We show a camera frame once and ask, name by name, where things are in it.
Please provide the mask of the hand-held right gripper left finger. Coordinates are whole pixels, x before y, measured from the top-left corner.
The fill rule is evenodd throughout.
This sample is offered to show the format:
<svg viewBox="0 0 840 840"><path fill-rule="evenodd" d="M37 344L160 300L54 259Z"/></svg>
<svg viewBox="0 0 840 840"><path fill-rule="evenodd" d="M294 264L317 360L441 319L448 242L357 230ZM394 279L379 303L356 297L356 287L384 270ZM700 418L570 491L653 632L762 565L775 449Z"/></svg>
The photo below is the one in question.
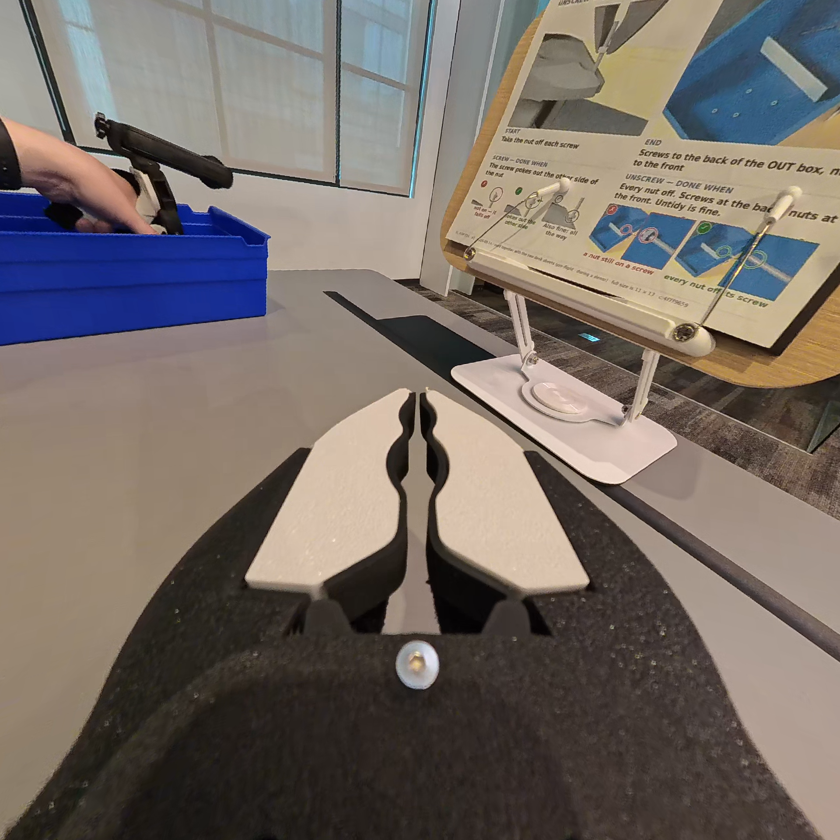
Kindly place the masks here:
<svg viewBox="0 0 840 840"><path fill-rule="evenodd" d="M248 568L250 589L330 599L351 621L390 598L406 573L415 411L416 394L398 389L320 437Z"/></svg>

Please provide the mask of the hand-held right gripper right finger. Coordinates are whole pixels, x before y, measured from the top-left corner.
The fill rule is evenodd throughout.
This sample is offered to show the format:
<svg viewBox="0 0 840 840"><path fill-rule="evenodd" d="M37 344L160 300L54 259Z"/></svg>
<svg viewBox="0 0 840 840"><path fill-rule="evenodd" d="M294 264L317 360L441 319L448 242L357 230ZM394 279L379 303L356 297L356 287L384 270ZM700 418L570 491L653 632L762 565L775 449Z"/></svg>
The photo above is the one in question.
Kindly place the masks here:
<svg viewBox="0 0 840 840"><path fill-rule="evenodd" d="M441 392L420 395L427 473L427 572L444 632L492 613L527 632L533 599L583 592L590 577L529 462L497 426Z"/></svg>

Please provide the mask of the grey desk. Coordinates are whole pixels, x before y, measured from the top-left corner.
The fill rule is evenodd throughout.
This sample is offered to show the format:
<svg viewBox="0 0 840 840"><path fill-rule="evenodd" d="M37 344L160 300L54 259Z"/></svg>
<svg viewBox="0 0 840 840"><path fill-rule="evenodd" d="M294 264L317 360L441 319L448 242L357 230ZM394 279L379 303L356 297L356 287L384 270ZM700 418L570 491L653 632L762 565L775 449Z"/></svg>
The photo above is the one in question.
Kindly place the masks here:
<svg viewBox="0 0 840 840"><path fill-rule="evenodd" d="M2 837L166 574L299 447L430 387L541 449L373 324L409 317L514 350L363 269L271 271L262 318L2 348ZM838 520L677 439L627 495L838 632ZM542 452L671 584L757 747L838 838L838 660Z"/></svg>

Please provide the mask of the person's left hand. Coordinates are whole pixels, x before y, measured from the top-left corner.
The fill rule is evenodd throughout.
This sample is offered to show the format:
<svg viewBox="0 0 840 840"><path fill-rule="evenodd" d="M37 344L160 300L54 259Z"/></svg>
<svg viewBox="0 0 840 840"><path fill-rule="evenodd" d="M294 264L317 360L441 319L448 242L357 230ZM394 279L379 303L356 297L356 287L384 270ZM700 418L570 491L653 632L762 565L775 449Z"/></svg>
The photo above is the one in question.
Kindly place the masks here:
<svg viewBox="0 0 840 840"><path fill-rule="evenodd" d="M21 123L5 122L25 187L53 203L78 207L77 231L109 234L115 227L138 235L154 229L137 212L137 196L127 181L87 152Z"/></svg>

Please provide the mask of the large glass window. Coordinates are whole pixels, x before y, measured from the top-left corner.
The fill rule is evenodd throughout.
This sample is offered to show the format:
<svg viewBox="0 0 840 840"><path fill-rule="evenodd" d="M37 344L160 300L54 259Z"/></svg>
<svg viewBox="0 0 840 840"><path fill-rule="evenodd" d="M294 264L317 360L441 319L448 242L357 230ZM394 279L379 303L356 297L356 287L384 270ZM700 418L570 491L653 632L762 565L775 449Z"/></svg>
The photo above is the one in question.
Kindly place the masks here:
<svg viewBox="0 0 840 840"><path fill-rule="evenodd" d="M435 2L18 2L59 136L95 115L252 175L410 196Z"/></svg>

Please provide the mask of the black wristband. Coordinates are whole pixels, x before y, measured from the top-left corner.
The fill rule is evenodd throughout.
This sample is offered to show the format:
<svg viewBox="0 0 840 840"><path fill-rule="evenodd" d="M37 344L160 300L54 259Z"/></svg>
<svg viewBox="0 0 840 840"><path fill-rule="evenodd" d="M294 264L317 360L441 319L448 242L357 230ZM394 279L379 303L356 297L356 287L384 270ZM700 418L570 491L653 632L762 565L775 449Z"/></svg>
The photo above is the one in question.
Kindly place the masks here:
<svg viewBox="0 0 840 840"><path fill-rule="evenodd" d="M23 187L22 175L13 139L5 125L0 122L0 165L2 191L15 192Z"/></svg>

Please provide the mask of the printed instruction sheet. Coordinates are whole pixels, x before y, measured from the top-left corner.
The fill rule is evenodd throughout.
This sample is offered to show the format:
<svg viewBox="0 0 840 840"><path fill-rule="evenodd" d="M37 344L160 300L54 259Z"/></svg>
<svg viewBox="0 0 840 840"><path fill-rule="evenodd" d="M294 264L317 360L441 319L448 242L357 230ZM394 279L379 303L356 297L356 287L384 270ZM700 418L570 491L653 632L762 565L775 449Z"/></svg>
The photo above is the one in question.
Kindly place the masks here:
<svg viewBox="0 0 840 840"><path fill-rule="evenodd" d="M839 2L549 2L445 236L780 354L838 286Z"/></svg>

